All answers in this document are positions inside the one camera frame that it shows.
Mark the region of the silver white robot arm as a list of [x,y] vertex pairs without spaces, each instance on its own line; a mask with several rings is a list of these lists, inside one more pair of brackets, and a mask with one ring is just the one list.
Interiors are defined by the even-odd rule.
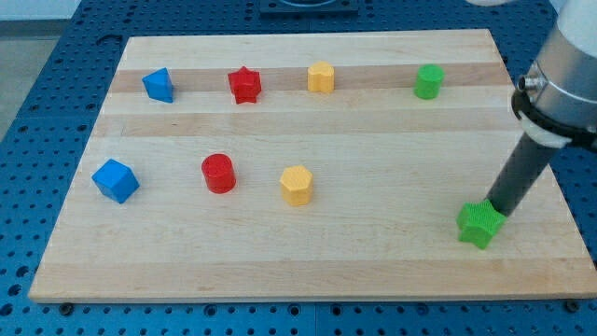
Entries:
[[596,148],[596,0],[569,0],[528,72],[512,110],[543,147]]

